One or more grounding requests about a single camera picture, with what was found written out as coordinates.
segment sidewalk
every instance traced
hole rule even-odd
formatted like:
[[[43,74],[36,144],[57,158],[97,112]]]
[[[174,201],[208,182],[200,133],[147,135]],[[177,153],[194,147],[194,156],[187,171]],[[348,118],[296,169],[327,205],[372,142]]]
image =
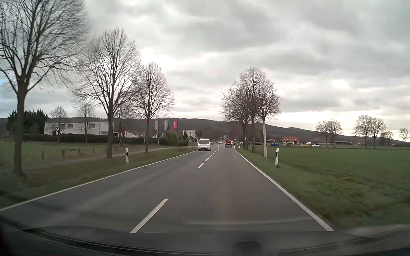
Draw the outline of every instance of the sidewalk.
[[[189,147],[154,148],[154,149],[149,149],[149,152],[163,150],[163,149],[169,149],[169,148],[189,148]],[[138,150],[138,151],[128,152],[128,154],[139,154],[139,153],[143,153],[143,152],[145,152],[145,150]],[[112,154],[112,157],[124,156],[125,154],[126,153]],[[95,161],[95,160],[99,160],[99,159],[104,159],[106,157],[107,157],[106,155],[100,155],[100,156],[96,156],[96,157],[71,159],[71,160],[65,160],[65,161],[37,162],[37,163],[25,164],[25,165],[22,166],[22,168],[23,168],[23,171],[32,171],[32,170],[48,168],[48,167],[56,167],[56,166],[71,165],[71,164]],[[12,166],[0,167],[0,173],[10,172],[10,171],[12,171]]]

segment white-painted tree trunk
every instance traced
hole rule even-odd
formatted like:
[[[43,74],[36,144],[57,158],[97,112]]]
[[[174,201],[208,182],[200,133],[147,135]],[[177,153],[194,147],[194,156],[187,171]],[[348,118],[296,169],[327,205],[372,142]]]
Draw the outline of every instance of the white-painted tree trunk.
[[[263,156],[266,157],[266,131],[265,131],[265,122],[262,122],[263,126]]]

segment roadside delineator post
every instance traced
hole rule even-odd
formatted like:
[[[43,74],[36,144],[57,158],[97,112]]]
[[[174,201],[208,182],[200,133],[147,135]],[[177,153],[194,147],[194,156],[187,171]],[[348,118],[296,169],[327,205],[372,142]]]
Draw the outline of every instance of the roadside delineator post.
[[[128,148],[124,148],[124,151],[126,151],[126,165],[128,165],[129,164]]]
[[[276,149],[275,167],[278,167],[279,148]]]

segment white building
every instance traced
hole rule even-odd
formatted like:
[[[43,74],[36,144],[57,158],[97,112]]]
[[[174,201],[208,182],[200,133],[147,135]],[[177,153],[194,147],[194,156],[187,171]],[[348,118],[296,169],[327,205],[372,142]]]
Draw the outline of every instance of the white building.
[[[108,122],[98,121],[98,122],[88,122],[88,134],[95,134],[95,135],[107,135],[108,134]],[[56,134],[56,125],[54,122],[45,122],[44,124],[44,134],[54,135]],[[61,134],[85,134],[83,131],[83,123],[68,123],[64,122],[61,123]]]

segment asphalt road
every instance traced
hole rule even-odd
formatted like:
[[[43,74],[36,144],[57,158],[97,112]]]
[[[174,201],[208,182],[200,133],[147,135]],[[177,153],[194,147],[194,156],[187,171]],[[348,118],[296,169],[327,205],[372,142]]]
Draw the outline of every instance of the asphalt road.
[[[50,195],[0,215],[33,228],[78,225],[132,233],[325,231],[234,148],[223,145]]]

